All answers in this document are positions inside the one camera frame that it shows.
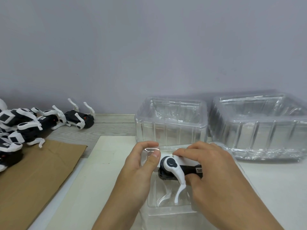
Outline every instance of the brown cardboard sheet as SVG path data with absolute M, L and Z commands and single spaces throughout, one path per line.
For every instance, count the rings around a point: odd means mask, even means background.
M 73 171 L 86 145 L 46 140 L 0 173 L 0 229 L 26 230 Z

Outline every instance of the person's left hand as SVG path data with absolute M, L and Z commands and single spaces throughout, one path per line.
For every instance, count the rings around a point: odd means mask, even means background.
M 94 229 L 130 229 L 138 211 L 146 201 L 150 190 L 150 178 L 157 167 L 161 152 L 156 150 L 140 167 L 141 153 L 147 147 L 159 143 L 145 141 L 137 143 L 127 157 L 119 173 L 111 195 L 96 220 Z

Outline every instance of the clear plastic container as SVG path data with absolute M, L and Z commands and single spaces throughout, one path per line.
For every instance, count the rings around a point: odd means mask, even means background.
M 209 129 L 238 159 L 299 160 L 307 153 L 307 106 L 290 94 L 215 97 Z
M 207 140 L 207 105 L 200 100 L 147 98 L 135 115 L 137 142 L 154 140 L 160 146 Z
M 159 149 L 161 154 L 171 156 L 178 148 L 186 148 L 189 145 L 163 146 L 146 148 L 141 155 L 141 165 L 155 149 Z M 150 192 L 148 198 L 140 209 L 142 230 L 215 230 L 205 217 L 198 212 L 192 200 L 192 190 L 187 186 L 179 195 L 178 205 L 175 205 L 174 198 L 179 188 L 179 182 L 173 180 L 162 180 L 158 177 L 157 171 L 153 172 L 150 180 Z

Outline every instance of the person's right hand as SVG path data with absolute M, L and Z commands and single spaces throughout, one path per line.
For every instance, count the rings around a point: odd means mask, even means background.
M 232 156 L 214 143 L 197 142 L 174 155 L 198 161 L 203 178 L 188 174 L 193 199 L 203 215 L 220 230 L 282 230 Z

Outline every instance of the gray wood grain surface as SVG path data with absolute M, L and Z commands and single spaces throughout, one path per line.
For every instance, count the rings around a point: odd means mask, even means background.
M 101 135 L 135 136 L 134 115 L 97 114 L 91 128 L 79 130 L 75 126 L 62 126 L 52 131 L 47 139 L 85 144 L 87 148 L 82 157 L 87 158 Z

